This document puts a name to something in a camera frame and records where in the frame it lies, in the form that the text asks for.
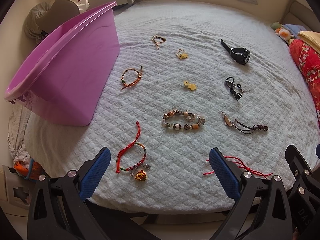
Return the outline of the white plastic bag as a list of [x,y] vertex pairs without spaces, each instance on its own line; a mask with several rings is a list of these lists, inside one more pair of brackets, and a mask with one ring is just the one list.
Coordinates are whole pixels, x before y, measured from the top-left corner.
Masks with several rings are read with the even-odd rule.
[[76,5],[78,6],[79,8],[79,12],[80,14],[86,12],[89,8],[89,0],[80,0],[76,3]]

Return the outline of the yellow pillow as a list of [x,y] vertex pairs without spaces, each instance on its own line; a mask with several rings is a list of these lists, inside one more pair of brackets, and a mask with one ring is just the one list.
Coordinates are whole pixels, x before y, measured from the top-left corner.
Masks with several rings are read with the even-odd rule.
[[300,31],[297,36],[320,54],[320,33],[314,31]]

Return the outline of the yellow flower charm near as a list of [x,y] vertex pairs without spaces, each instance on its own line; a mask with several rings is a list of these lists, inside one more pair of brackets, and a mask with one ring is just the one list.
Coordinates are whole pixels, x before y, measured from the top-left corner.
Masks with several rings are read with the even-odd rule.
[[191,91],[197,90],[197,86],[194,83],[191,83],[189,81],[183,81],[183,86],[184,88],[187,88]]

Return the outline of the grey chair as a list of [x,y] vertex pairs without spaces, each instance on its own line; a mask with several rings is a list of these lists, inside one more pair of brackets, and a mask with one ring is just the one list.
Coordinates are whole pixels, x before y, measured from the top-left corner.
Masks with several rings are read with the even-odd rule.
[[56,0],[48,12],[36,20],[36,23],[42,31],[50,34],[61,24],[79,14],[80,10],[76,3],[70,0]]

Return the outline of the pile of white clothes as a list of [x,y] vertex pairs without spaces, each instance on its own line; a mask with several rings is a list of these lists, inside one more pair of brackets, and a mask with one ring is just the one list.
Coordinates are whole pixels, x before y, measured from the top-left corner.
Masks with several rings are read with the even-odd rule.
[[7,146],[13,163],[22,163],[28,167],[30,154],[25,146],[25,132],[31,111],[15,103],[8,123]]

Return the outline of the light blue quilted blanket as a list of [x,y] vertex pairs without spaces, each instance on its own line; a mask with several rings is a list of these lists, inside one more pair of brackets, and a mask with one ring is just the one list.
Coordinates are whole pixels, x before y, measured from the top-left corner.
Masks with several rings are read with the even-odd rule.
[[[102,147],[121,165],[142,157],[150,165],[138,182],[116,173],[111,161],[91,201],[125,212],[201,213],[230,209],[209,152],[240,158],[248,167],[294,177],[285,150],[295,145],[312,170],[319,167],[316,109],[287,45],[270,25],[217,5],[140,2],[115,18],[120,53],[86,127],[68,127],[31,115],[25,145],[51,177],[92,159]],[[220,40],[246,48],[235,62]],[[197,86],[191,91],[183,81]]]

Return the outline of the purple plastic tub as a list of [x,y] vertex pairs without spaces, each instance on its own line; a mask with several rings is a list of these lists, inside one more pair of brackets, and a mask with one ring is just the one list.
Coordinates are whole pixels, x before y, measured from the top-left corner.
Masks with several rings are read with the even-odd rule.
[[120,52],[109,2],[61,24],[25,59],[4,100],[60,125],[87,126]]

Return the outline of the black wrist watch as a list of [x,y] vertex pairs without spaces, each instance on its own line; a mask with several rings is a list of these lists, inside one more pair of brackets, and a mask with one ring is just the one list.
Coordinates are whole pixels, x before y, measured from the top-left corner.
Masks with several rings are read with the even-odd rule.
[[223,39],[221,39],[220,42],[223,48],[225,48],[235,62],[242,65],[246,65],[248,63],[251,56],[251,53],[248,49],[240,47],[231,48],[223,41]]

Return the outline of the small plush toys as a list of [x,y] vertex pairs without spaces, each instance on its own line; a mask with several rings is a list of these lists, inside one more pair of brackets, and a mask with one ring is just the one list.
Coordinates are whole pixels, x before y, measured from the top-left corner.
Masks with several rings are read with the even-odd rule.
[[281,24],[279,22],[274,22],[270,25],[274,33],[283,40],[287,46],[289,46],[295,39],[296,34],[294,33],[294,24]]

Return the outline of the red floral quilt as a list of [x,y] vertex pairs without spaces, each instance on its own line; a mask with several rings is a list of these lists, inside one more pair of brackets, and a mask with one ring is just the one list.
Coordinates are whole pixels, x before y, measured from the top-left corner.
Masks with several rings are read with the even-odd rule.
[[308,85],[319,116],[319,54],[307,43],[298,39],[292,41],[289,51]]

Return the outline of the grey cloth on chair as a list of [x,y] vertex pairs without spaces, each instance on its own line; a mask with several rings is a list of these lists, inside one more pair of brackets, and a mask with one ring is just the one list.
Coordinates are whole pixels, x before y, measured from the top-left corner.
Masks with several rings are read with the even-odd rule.
[[51,8],[51,4],[48,2],[41,2],[35,5],[28,13],[27,17],[24,20],[23,31],[28,38],[33,39],[36,44],[39,44],[42,39],[42,29],[36,23],[38,18],[41,18],[45,15]]

